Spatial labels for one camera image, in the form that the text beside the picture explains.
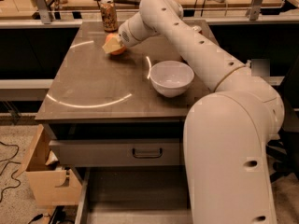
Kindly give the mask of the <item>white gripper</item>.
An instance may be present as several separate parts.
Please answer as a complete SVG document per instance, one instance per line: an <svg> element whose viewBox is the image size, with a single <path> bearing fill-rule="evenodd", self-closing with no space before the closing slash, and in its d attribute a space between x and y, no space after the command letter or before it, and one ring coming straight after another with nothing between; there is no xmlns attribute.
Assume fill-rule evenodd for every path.
<svg viewBox="0 0 299 224"><path fill-rule="evenodd" d="M117 36L108 36L106 38L105 44L102 46L105 53L121 54L123 52L123 45L125 47L133 47L158 34L143 22L140 13L136 13L133 17L125 21L119 27L118 33L120 38Z"/></svg>

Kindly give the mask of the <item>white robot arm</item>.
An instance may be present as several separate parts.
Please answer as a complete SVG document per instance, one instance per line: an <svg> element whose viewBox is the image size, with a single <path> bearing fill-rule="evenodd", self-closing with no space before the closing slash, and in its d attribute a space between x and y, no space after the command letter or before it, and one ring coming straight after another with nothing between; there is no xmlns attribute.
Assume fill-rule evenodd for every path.
<svg viewBox="0 0 299 224"><path fill-rule="evenodd" d="M164 35L210 91L191 107L184 124L193 224L277 224L265 146L282 126L282 99L181 14L173 0L141 0L109 47Z"/></svg>

